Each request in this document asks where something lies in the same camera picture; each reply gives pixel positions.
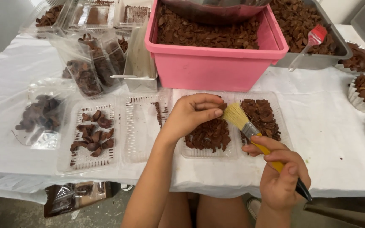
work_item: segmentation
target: red silicone brush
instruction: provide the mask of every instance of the red silicone brush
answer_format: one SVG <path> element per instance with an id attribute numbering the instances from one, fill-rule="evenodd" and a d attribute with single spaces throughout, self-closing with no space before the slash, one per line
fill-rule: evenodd
<path id="1" fill-rule="evenodd" d="M 315 26 L 309 33 L 308 33 L 308 44 L 307 46 L 299 53 L 299 55 L 292 61 L 288 70 L 290 72 L 294 71 L 299 64 L 301 63 L 302 57 L 307 54 L 308 50 L 314 46 L 322 44 L 323 39 L 325 39 L 326 34 L 328 31 L 322 25 L 318 24 Z"/>

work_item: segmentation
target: table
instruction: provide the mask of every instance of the table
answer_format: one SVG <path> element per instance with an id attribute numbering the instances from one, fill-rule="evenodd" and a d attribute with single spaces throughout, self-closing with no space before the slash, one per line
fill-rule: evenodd
<path id="1" fill-rule="evenodd" d="M 337 26 L 345 39 L 359 42 L 351 26 Z M 30 150 L 11 132 L 23 111 L 32 78 L 56 77 L 64 66 L 47 41 L 17 36 L 0 54 L 0 196 L 45 203 L 52 184 L 109 180 L 136 184 L 144 163 L 120 164 L 74 176 L 54 176 L 56 151 Z M 313 197 L 365 196 L 365 114 L 347 99 L 353 76 L 333 67 L 296 70 L 269 67 L 252 91 L 273 91 L 295 151 L 307 163 Z M 127 92 L 126 85 L 116 91 Z M 174 158 L 171 191 L 230 198 L 258 189 L 262 157 L 236 161 Z"/>

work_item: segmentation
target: paintbrush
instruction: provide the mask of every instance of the paintbrush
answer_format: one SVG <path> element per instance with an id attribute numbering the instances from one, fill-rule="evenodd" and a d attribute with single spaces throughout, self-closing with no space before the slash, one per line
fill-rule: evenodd
<path id="1" fill-rule="evenodd" d="M 251 136 L 261 136 L 260 131 L 257 130 L 257 128 L 249 121 L 249 119 L 246 117 L 246 113 L 239 103 L 228 105 L 223 113 L 222 118 L 238 127 L 249 140 Z M 256 143 L 253 144 L 258 147 L 264 153 L 264 155 L 270 154 L 270 151 L 265 146 L 258 145 Z M 278 172 L 281 172 L 281 170 L 284 168 L 284 164 L 279 161 L 271 162 L 271 164 Z M 307 187 L 299 177 L 295 191 L 308 201 L 312 201 L 311 194 L 309 194 Z"/>

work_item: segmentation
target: pink container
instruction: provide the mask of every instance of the pink container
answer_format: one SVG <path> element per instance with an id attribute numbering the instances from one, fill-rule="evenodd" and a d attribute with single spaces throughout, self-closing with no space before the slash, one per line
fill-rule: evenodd
<path id="1" fill-rule="evenodd" d="M 161 85 L 167 88 L 249 91 L 270 64 L 276 64 L 288 51 L 288 45 L 270 6 L 257 17 L 259 50 L 204 48 L 156 44 L 154 0 L 147 26 L 145 44 L 155 60 Z"/>

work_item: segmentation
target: paintbrush bristles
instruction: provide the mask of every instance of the paintbrush bristles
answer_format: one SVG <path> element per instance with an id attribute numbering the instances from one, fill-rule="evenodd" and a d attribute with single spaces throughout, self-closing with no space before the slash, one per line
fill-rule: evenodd
<path id="1" fill-rule="evenodd" d="M 239 103 L 228 105 L 223 113 L 222 118 L 231 122 L 240 130 L 242 130 L 245 124 L 249 122 L 249 119 L 246 117 L 246 113 Z"/>

